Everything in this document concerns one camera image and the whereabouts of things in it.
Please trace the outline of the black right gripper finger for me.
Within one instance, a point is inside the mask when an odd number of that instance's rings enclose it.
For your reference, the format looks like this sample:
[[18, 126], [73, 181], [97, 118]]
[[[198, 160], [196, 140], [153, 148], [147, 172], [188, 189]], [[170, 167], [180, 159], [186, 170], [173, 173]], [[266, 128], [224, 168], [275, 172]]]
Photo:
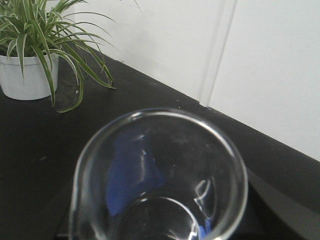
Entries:
[[292, 200], [253, 172], [248, 202], [233, 240], [318, 240], [320, 214]]

